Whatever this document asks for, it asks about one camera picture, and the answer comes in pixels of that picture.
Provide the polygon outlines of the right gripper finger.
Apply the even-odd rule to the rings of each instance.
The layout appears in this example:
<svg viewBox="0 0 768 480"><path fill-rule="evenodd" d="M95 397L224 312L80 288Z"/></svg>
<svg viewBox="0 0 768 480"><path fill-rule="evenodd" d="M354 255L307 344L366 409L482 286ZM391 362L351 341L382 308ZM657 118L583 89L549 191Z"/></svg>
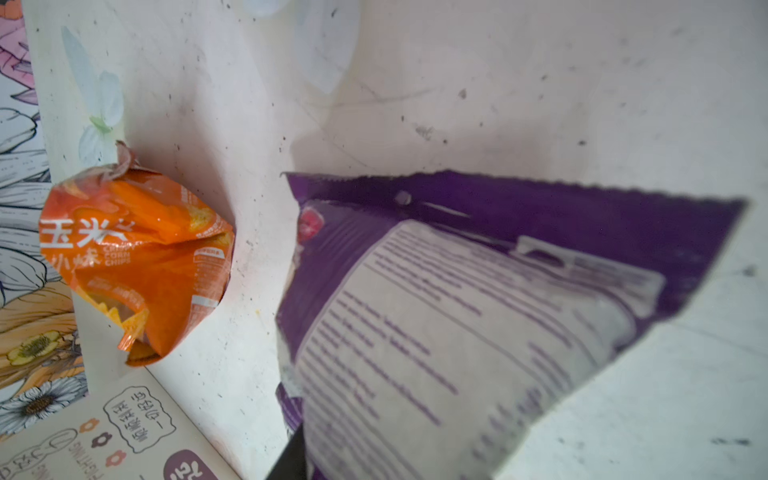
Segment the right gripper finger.
<svg viewBox="0 0 768 480"><path fill-rule="evenodd" d="M307 480L308 462L304 425L301 424L294 432L279 458L273 465L267 480Z"/></svg>

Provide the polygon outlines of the white paper bag with dots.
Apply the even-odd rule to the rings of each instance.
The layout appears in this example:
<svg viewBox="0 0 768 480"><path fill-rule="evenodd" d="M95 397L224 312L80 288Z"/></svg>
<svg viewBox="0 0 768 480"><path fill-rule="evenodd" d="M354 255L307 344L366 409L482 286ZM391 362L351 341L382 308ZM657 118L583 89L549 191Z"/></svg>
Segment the white paper bag with dots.
<svg viewBox="0 0 768 480"><path fill-rule="evenodd" d="M146 370L13 434L4 479L235 479L237 473Z"/></svg>

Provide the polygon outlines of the purple snack packet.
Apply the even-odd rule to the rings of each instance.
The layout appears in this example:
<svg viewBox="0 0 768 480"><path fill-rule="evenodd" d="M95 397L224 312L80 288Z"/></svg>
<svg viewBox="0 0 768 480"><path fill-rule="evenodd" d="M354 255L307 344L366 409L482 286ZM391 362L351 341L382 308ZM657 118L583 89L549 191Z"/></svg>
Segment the purple snack packet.
<svg viewBox="0 0 768 480"><path fill-rule="evenodd" d="M748 205L455 171L287 182L277 395L308 479L494 477L687 306Z"/></svg>

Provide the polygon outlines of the orange snack packet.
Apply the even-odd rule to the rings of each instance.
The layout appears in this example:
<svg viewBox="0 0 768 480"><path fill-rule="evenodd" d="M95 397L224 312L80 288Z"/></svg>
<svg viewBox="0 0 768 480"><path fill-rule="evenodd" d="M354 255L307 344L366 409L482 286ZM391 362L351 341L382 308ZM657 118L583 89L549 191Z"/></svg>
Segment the orange snack packet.
<svg viewBox="0 0 768 480"><path fill-rule="evenodd" d="M118 161L56 184L39 220L43 257L122 332L126 365L168 356L223 298L235 229L189 189Z"/></svg>

